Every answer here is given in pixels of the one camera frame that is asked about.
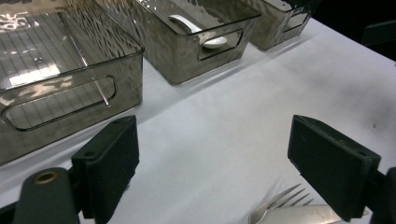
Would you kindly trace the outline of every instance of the white spoon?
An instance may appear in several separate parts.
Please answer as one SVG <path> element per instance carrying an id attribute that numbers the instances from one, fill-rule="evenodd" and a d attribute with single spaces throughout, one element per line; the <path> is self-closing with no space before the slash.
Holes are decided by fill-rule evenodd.
<path id="1" fill-rule="evenodd" d="M 174 19 L 177 21 L 182 22 L 185 26 L 187 26 L 192 33 L 197 33 L 202 31 L 202 29 L 200 29 L 198 26 L 196 26 L 194 23 L 190 22 L 189 20 L 187 20 L 186 18 L 180 16 L 180 15 L 170 15 L 169 19 Z M 223 46 L 225 43 L 227 43 L 227 38 L 225 37 L 218 37 L 209 41 L 206 41 L 204 43 L 204 47 L 207 49 L 217 49 L 220 48 L 221 46 Z"/>

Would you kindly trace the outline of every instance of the transparent bin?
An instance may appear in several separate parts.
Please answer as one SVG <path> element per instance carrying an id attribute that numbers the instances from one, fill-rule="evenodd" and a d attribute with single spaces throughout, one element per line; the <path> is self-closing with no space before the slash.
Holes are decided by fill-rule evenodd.
<path id="1" fill-rule="evenodd" d="M 171 83 L 180 84 L 242 57 L 260 13 L 239 0 L 96 0 L 145 46 L 145 58 Z M 180 15 L 202 31 L 192 32 Z M 219 37 L 218 49 L 204 43 Z"/>
<path id="2" fill-rule="evenodd" d="M 99 6 L 23 2 L 0 4 L 0 165 L 142 101 L 144 49 Z"/>
<path id="3" fill-rule="evenodd" d="M 241 0 L 259 10 L 250 42 L 271 49 L 301 34 L 321 0 Z"/>

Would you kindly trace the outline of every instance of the plastic bin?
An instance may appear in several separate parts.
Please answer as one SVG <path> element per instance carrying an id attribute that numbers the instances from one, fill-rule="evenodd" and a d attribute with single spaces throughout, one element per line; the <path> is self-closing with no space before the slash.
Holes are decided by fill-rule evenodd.
<path id="1" fill-rule="evenodd" d="M 0 165 L 142 101 L 144 49 L 91 1 L 0 4 Z"/>
<path id="2" fill-rule="evenodd" d="M 271 49 L 298 36 L 321 0 L 241 0 L 262 16 L 250 42 L 261 50 Z"/>
<path id="3" fill-rule="evenodd" d="M 242 57 L 260 13 L 239 0 L 96 0 L 145 46 L 145 58 L 171 83 L 180 84 Z M 169 19 L 180 15 L 202 31 Z M 225 37 L 218 49 L 206 41 Z"/>

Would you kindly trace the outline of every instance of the table surface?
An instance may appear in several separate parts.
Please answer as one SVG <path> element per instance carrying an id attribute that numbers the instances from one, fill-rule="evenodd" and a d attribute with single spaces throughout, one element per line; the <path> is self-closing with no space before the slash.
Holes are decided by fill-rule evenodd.
<path id="1" fill-rule="evenodd" d="M 396 67 L 313 19 L 269 51 L 171 86 L 144 61 L 143 103 L 0 167 L 0 206 L 27 176 L 70 157 L 113 119 L 136 115 L 140 163 L 110 223 L 248 223 L 264 200 L 302 183 L 287 157 L 291 119 L 319 119 L 396 166 Z M 352 223 L 368 223 L 369 216 Z"/>

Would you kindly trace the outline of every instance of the storage organizer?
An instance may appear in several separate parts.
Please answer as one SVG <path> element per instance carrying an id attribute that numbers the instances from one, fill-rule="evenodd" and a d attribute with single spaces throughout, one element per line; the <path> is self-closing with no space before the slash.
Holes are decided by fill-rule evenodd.
<path id="1" fill-rule="evenodd" d="M 268 50 L 299 35 L 321 0 L 241 0 L 260 11 L 262 16 L 250 42 Z"/>
<path id="2" fill-rule="evenodd" d="M 260 13 L 239 0 L 96 0 L 145 46 L 145 57 L 171 83 L 179 84 L 239 59 Z M 170 15 L 202 31 L 192 33 Z M 203 44 L 227 38 L 219 49 Z"/>
<path id="3" fill-rule="evenodd" d="M 0 20 L 0 164 L 141 103 L 144 49 L 94 2 L 1 4 Z"/>

